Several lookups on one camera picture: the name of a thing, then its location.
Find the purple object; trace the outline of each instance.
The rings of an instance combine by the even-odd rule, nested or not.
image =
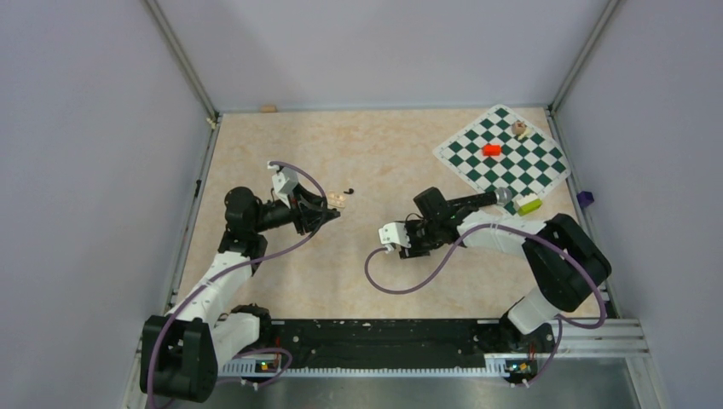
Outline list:
[[[591,192],[582,191],[577,194],[577,203],[580,204],[581,209],[585,209],[595,201]]]

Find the cable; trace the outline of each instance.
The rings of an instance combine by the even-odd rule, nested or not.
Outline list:
[[[209,279],[209,282],[211,282],[211,283],[216,281],[217,279],[222,278],[226,274],[231,273],[232,271],[234,271],[237,268],[242,268],[242,267],[245,267],[245,266],[248,266],[251,264],[259,264],[260,262],[266,262],[268,260],[271,260],[271,259],[279,257],[279,256],[284,256],[285,254],[288,254],[288,253],[296,250],[297,248],[301,247],[302,245],[306,244],[306,242],[311,240],[311,238],[314,237],[316,235],[316,233],[319,231],[319,229],[321,228],[321,224],[323,224],[323,222],[324,222],[324,218],[327,215],[327,212],[326,212],[326,210],[327,210],[327,194],[324,193],[324,189],[321,187],[319,182],[316,181],[316,179],[314,179],[313,177],[311,177],[311,175],[309,175],[305,171],[299,169],[298,167],[296,167],[292,164],[288,164],[286,162],[280,162],[280,161],[271,161],[271,162],[269,162],[269,164],[278,165],[280,167],[285,167],[285,168],[289,168],[291,170],[296,171],[297,173],[299,173],[300,175],[305,177],[307,180],[309,180],[311,182],[311,184],[314,185],[314,187],[316,187],[317,190],[319,190],[319,194],[322,197],[322,209],[321,209],[321,216],[319,219],[319,224],[316,225],[314,230],[308,236],[299,240],[295,245],[292,245],[291,247],[288,247],[282,251],[278,251],[269,256],[262,256],[257,259],[254,259],[254,260],[240,262],[229,268],[226,268],[223,271],[221,271],[220,273],[211,277]],[[199,285],[198,288],[196,288],[193,292],[188,294],[188,296],[186,298],[183,299],[183,301],[178,305],[178,308],[176,309],[176,311],[174,311],[173,314],[171,314],[171,316],[168,317],[168,320],[165,322],[165,324],[163,325],[163,327],[161,328],[161,330],[159,332],[158,338],[156,338],[156,342],[153,345],[153,350],[151,351],[151,360],[148,363],[148,377],[147,377],[148,378],[147,395],[148,395],[148,403],[150,403],[151,409],[165,409],[174,401],[174,400],[169,400],[165,405],[158,408],[156,406],[155,396],[153,396],[153,378],[154,378],[153,375],[156,372],[156,365],[158,365],[158,355],[159,355],[160,347],[161,347],[161,344],[163,343],[165,335],[168,333],[169,328],[171,328],[171,324],[173,323],[173,321],[176,320],[176,318],[183,311],[183,309],[186,308],[194,300],[194,298],[196,298],[204,289],[205,289],[205,286]]]
[[[545,373],[545,371],[547,371],[547,368],[550,366],[550,362],[552,362],[552,358],[555,356],[555,354],[558,352],[558,349],[560,348],[560,342],[563,339],[563,321],[561,320],[561,318],[562,315],[559,314],[555,317],[555,320],[558,321],[558,337],[557,339],[555,339],[555,344],[552,346],[552,352],[550,352],[550,356],[547,357],[545,363],[542,364],[542,368],[537,371],[537,373],[532,377],[532,379],[530,379],[529,381],[523,381],[522,383],[528,388],[537,383],[537,380],[540,379],[540,377],[543,373]],[[520,384],[511,383],[511,385],[513,388],[516,388]]]
[[[405,223],[406,223],[406,222],[409,222],[409,217],[410,217],[411,215],[417,216],[420,220],[424,220],[424,217],[418,215],[417,213],[409,213],[409,214],[407,215],[407,217],[404,219],[404,222],[405,222]]]
[[[283,349],[283,348],[261,348],[261,349],[254,349],[254,350],[252,350],[252,351],[246,351],[246,352],[243,352],[243,353],[241,353],[241,354],[237,354],[236,356],[234,356],[234,358],[232,358],[232,360],[235,360],[235,359],[237,359],[237,358],[245,358],[245,357],[247,357],[247,356],[249,356],[249,355],[256,355],[256,354],[284,354],[284,355],[286,355],[286,357],[288,358],[288,360],[286,361],[286,364],[284,365],[284,367],[282,367],[281,370],[278,371],[273,377],[271,377],[271,378],[269,378],[269,379],[267,379],[267,380],[265,380],[265,381],[263,381],[263,382],[261,382],[261,383],[254,383],[254,388],[255,388],[255,389],[261,389],[261,388],[264,387],[264,386],[270,385],[270,384],[278,381],[278,380],[279,380],[279,377],[280,377],[284,372],[286,372],[287,369],[289,369],[289,367],[292,365],[292,362],[293,362],[292,353],[289,352],[289,351],[287,351],[286,349]],[[223,385],[223,384],[225,384],[225,383],[237,383],[237,382],[239,382],[239,381],[236,380],[235,377],[225,377],[224,379],[216,382],[216,386],[218,386],[218,385]]]
[[[580,263],[577,262],[577,260],[573,256],[562,251],[559,247],[557,247],[556,245],[543,239],[542,237],[538,237],[538,236],[535,236],[534,234],[530,234],[530,233],[524,232],[522,230],[517,230],[516,228],[509,228],[508,226],[503,226],[500,224],[493,225],[493,223],[484,223],[484,224],[477,225],[473,228],[470,228],[469,230],[464,232],[464,234],[462,234],[457,240],[455,240],[454,243],[449,247],[447,254],[444,255],[444,258],[442,259],[442,261],[439,263],[437,268],[434,269],[434,271],[430,274],[429,277],[427,277],[421,283],[419,283],[413,287],[407,288],[405,290],[390,290],[388,288],[384,288],[381,285],[377,284],[377,282],[374,281],[374,279],[372,279],[372,276],[369,273],[369,262],[372,260],[372,257],[375,256],[377,253],[380,253],[381,251],[386,251],[386,247],[379,247],[378,249],[369,253],[369,256],[367,256],[367,260],[364,262],[364,274],[367,276],[367,280],[369,280],[369,284],[371,284],[374,288],[376,288],[379,291],[382,291],[386,294],[392,294],[392,295],[410,294],[412,292],[415,292],[415,291],[421,289],[425,285],[429,284],[437,276],[437,274],[439,274],[442,271],[445,264],[447,264],[447,262],[449,261],[449,258],[452,256],[452,253],[454,253],[454,251],[457,250],[457,248],[461,245],[462,241],[464,241],[464,239],[467,238],[467,236],[469,236],[472,233],[475,233],[478,230],[482,230],[485,228],[491,228],[491,227],[498,228],[499,230],[502,230],[504,232],[508,232],[508,233],[516,234],[518,236],[525,237],[526,239],[530,239],[530,240],[536,241],[537,243],[539,243],[541,245],[544,245],[548,249],[550,249],[550,250],[554,251],[555,253],[557,253],[558,255],[560,255],[566,262],[570,263],[572,265],[572,267],[575,270],[577,270],[578,273],[580,273],[582,278],[585,280],[587,285],[590,287],[590,290],[592,290],[593,294],[595,295],[595,300],[598,302],[598,308],[600,311],[600,316],[598,317],[598,321],[595,322],[594,324],[582,324],[579,322],[575,322],[567,317],[563,317],[562,315],[560,316],[561,320],[564,320],[565,322],[567,322],[571,325],[579,326],[580,328],[586,328],[586,329],[590,329],[590,330],[599,328],[600,326],[602,326],[605,323],[605,304],[603,301],[603,296],[602,296],[602,294],[600,294],[600,290],[595,285],[595,282],[590,277],[590,274],[588,274],[587,271],[585,271],[585,268],[582,265],[580,265]]]
[[[444,258],[439,263],[437,268],[434,269],[432,274],[430,274],[429,277],[427,277],[424,281],[415,285],[414,287],[407,288],[406,290],[390,290],[390,289],[384,288],[381,285],[377,284],[372,279],[372,276],[369,273],[369,262],[372,260],[372,257],[374,255],[376,255],[377,253],[380,253],[381,251],[386,251],[385,247],[380,247],[380,248],[372,251],[371,253],[369,253],[369,256],[367,256],[367,260],[364,262],[364,274],[367,276],[367,280],[369,280],[369,283],[374,288],[376,288],[377,290],[382,291],[386,294],[401,295],[401,294],[409,294],[409,293],[415,292],[415,291],[421,289],[422,287],[424,287],[425,285],[429,284],[437,276],[437,274],[439,274],[439,272],[442,271],[442,268],[444,268],[444,265],[447,264],[447,261],[452,256],[452,253],[454,253],[454,251],[457,250],[457,247],[460,246],[462,241],[467,236],[476,232],[477,230],[482,230],[484,228],[498,228],[498,229],[508,232],[508,233],[517,234],[519,236],[525,237],[526,239],[534,240],[537,243],[544,245],[548,249],[554,251],[555,253],[560,255],[566,262],[570,263],[572,265],[572,267],[575,268],[575,270],[577,270],[578,273],[580,273],[582,278],[585,280],[587,285],[590,287],[590,290],[592,290],[593,294],[595,295],[595,300],[598,302],[600,316],[598,317],[598,321],[595,322],[594,324],[582,324],[580,322],[571,320],[561,314],[557,314],[555,316],[555,320],[558,321],[558,338],[555,340],[555,344],[552,347],[552,352],[550,353],[550,356],[545,360],[545,363],[542,364],[542,368],[540,368],[540,370],[537,372],[537,374],[535,374],[535,376],[532,377],[529,381],[527,381],[527,380],[523,381],[523,384],[529,388],[530,386],[532,386],[534,383],[537,382],[537,380],[540,378],[540,376],[543,373],[545,373],[545,371],[547,370],[547,368],[550,365],[550,362],[552,362],[552,358],[558,352],[560,343],[562,342],[562,338],[563,338],[563,321],[567,322],[568,324],[571,324],[571,325],[574,325],[574,326],[577,326],[580,328],[585,328],[588,330],[594,330],[596,328],[599,328],[600,326],[602,326],[605,323],[605,306],[604,306],[603,296],[602,296],[602,294],[600,294],[600,290],[595,285],[595,282],[590,277],[590,274],[588,274],[587,271],[585,271],[585,268],[582,265],[580,265],[580,263],[577,262],[577,260],[575,258],[573,258],[571,255],[562,251],[559,247],[557,247],[553,243],[550,243],[549,241],[547,241],[541,237],[537,237],[533,234],[524,232],[522,230],[517,230],[516,228],[509,228],[507,226],[502,226],[499,224],[493,225],[492,223],[484,223],[484,224],[480,224],[478,226],[475,226],[474,228],[467,230],[457,240],[455,240],[455,242],[452,244],[452,246],[447,251],[447,254],[444,256]]]

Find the red block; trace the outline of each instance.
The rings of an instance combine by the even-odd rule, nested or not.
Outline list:
[[[482,147],[482,155],[484,156],[497,156],[500,153],[502,153],[500,145],[485,145]]]

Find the beige table surface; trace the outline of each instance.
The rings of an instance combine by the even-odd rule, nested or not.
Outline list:
[[[379,247],[377,229],[417,211],[412,198],[439,187],[446,198],[474,190],[432,155],[432,149],[485,109],[281,112],[223,116],[205,185],[180,295],[208,269],[225,226],[223,197],[249,187],[269,199],[268,160],[306,170],[327,192],[353,187],[342,216],[327,223],[306,245],[264,262],[237,292],[236,304],[255,302],[275,318],[492,318],[507,311],[534,285],[527,262],[485,249],[459,249],[427,287],[392,296],[376,291],[364,276],[367,254]],[[545,130],[541,108],[514,111]],[[314,187],[302,183],[311,191]],[[528,218],[546,220],[575,211],[566,184],[543,199]],[[267,254],[301,236],[293,226],[264,233]],[[389,288],[416,285],[440,262],[445,248],[429,257],[401,260],[377,255],[372,275]],[[572,315],[595,316],[592,297]]]

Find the metal edge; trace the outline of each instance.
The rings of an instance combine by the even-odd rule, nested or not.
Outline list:
[[[627,358],[625,363],[628,365],[630,381],[633,383],[640,409],[668,409],[671,407],[668,396],[661,387],[662,381],[652,358]]]
[[[161,9],[158,3],[158,0],[142,0],[142,3],[145,6],[148,14],[151,16],[151,20],[153,20],[153,23],[155,23],[156,28],[158,28],[160,36],[164,39],[165,44],[168,46],[168,49],[173,56],[173,59],[176,60],[176,63],[181,69],[181,72],[186,78],[186,81],[191,87],[191,90],[196,95],[196,98],[198,98],[198,100],[204,106],[206,114],[209,116],[209,118],[216,121],[218,118],[218,111],[213,106],[213,103],[211,102],[211,97],[205,91],[203,83],[201,83],[201,80],[196,73],[194,66],[191,64],[191,60],[186,55],[186,52],[183,50],[181,42],[178,40],[178,37],[176,37],[176,34],[173,32],[171,23],[169,23],[168,19],[166,19],[165,14],[163,13],[163,9]]]
[[[492,104],[387,104],[387,105],[348,105],[348,106],[299,106],[290,105],[287,107],[277,106],[278,112],[345,112],[345,111],[425,111],[425,110],[443,110],[443,109],[484,109],[489,110],[491,107],[500,105],[499,103]],[[550,104],[532,103],[532,104],[504,104],[509,108],[547,108]],[[250,109],[228,109],[223,110],[223,114],[244,114],[244,113],[260,113],[256,108]]]
[[[562,149],[563,155],[567,158],[568,166],[570,167],[570,176],[568,176],[567,178],[567,186],[568,190],[570,191],[570,199],[572,200],[572,205],[575,207],[575,214],[577,215],[577,220],[580,223],[580,227],[585,232],[585,234],[587,234],[590,239],[593,240],[593,242],[599,243],[599,236],[597,235],[597,230],[595,229],[595,224],[591,215],[588,212],[584,211],[580,207],[580,204],[577,202],[576,195],[582,191],[581,181],[578,173],[575,170],[575,164],[573,163],[569,155],[570,150],[568,148],[567,142],[564,139],[562,130],[558,125],[557,114],[553,112],[549,107],[545,110],[545,114],[547,116],[547,123],[550,126],[550,132],[552,132],[552,138],[560,145],[560,149]],[[615,292],[615,286],[611,284],[610,279],[607,279],[605,281],[604,291],[607,292],[607,295],[609,297],[609,300],[606,302],[606,304],[609,304],[612,307],[618,317],[624,318],[620,315],[620,309],[616,304],[617,297]]]
[[[130,368],[128,382],[125,384],[125,393],[121,409],[143,409],[146,407],[148,395],[141,392],[141,343],[138,343],[133,366]]]
[[[203,198],[203,192],[205,190],[206,180],[208,179],[208,173],[211,169],[211,160],[213,159],[213,152],[216,149],[216,142],[218,141],[218,133],[221,130],[221,120],[219,117],[217,120],[216,128],[211,132],[208,144],[206,145],[203,162],[199,171],[199,177],[196,181],[200,181],[198,194],[195,195],[191,201],[190,209],[188,211],[188,217],[186,218],[186,225],[182,230],[181,243],[179,244],[178,255],[176,256],[175,268],[173,270],[173,276],[171,279],[171,288],[169,295],[166,298],[166,307],[172,308],[176,304],[176,297],[178,295],[178,288],[181,286],[181,279],[183,278],[183,269],[186,267],[186,259],[188,258],[188,250],[191,247],[191,239],[194,236],[194,228],[196,226],[196,219],[199,216],[199,209],[201,205],[201,199]]]
[[[598,22],[595,23],[593,31],[587,37],[587,41],[582,46],[580,54],[577,55],[575,63],[570,68],[567,76],[565,76],[563,84],[560,86],[558,93],[552,100],[552,104],[550,104],[550,110],[552,112],[559,111],[560,107],[563,105],[565,98],[567,98],[567,94],[572,88],[572,84],[575,82],[578,74],[580,74],[581,69],[585,66],[585,63],[592,54],[593,49],[598,43],[598,40],[602,36],[603,32],[605,31],[605,28],[607,28],[607,26],[609,25],[610,20],[615,11],[617,10],[617,6],[620,5],[620,3],[622,3],[622,0],[609,0],[608,3],[605,5],[603,13],[598,18]]]

